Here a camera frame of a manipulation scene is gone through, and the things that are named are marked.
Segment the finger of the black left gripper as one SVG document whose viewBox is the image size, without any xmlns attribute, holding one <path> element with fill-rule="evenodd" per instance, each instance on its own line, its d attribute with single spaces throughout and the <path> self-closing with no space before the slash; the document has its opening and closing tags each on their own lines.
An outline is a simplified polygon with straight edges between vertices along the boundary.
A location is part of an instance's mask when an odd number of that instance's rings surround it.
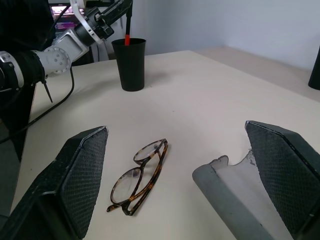
<svg viewBox="0 0 320 240">
<path fill-rule="evenodd" d="M 132 6 L 132 0 L 118 0 L 114 2 L 103 12 L 103 20 L 107 25 L 112 25 L 124 14 L 127 13 L 129 8 Z"/>
</svg>

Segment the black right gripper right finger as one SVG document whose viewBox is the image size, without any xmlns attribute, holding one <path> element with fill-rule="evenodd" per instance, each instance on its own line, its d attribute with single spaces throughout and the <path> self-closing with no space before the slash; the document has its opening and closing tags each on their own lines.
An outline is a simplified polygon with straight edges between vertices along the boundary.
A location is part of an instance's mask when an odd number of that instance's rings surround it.
<svg viewBox="0 0 320 240">
<path fill-rule="evenodd" d="M 292 236 L 320 234 L 320 155 L 298 133 L 248 120 L 262 184 Z"/>
</svg>

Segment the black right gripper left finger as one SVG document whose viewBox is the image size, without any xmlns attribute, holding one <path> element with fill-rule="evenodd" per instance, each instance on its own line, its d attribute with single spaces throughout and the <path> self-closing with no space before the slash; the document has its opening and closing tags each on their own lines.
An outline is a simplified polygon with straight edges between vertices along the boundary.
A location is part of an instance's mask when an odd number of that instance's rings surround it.
<svg viewBox="0 0 320 240">
<path fill-rule="evenodd" d="M 0 231 L 2 240 L 82 240 L 100 191 L 109 131 L 69 138 L 35 178 Z"/>
</svg>

